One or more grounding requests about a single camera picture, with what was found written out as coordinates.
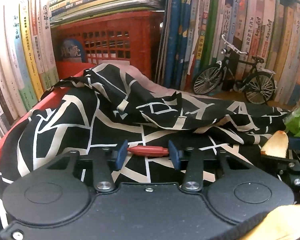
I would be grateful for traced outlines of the person's left hand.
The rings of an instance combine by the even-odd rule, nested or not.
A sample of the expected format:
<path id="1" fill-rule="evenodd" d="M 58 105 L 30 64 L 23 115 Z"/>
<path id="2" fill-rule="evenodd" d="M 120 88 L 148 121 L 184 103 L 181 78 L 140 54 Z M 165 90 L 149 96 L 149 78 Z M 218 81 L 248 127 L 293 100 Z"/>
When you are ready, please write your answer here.
<path id="1" fill-rule="evenodd" d="M 300 239 L 300 204 L 277 207 L 241 239 Z"/>

